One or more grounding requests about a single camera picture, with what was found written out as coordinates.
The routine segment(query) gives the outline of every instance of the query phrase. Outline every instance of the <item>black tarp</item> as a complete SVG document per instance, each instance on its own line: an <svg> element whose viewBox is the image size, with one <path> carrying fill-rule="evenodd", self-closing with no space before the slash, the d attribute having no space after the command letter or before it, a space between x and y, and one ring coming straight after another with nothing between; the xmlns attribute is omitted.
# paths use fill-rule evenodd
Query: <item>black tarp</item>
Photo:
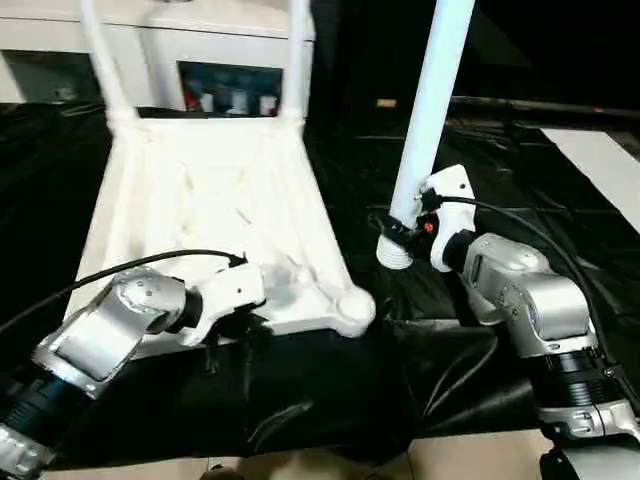
<svg viewBox="0 0 640 480"><path fill-rule="evenodd" d="M315 125L305 143L353 279L376 299L374 325L360 339L255 334L221 348L215 373L203 351L133 362L69 439L58 467L312 446L376 461L415 437L535 426L528 382L505 368L514 362L509 342L499 329L473 326L457 279L420 259L403 272L376 261L371 217L386 212L402 140L347 138ZM5 318L73 280L109 148L99 108L26 105L0 115ZM455 163L467 168L477 198L530 220L578 258L605 334L640 385L637 232L539 130L455 124L437 168ZM563 270L503 218L480 210L477 225L540 248ZM29 348L64 307L0 338L0 408L28 376L19 364Z"/></svg>

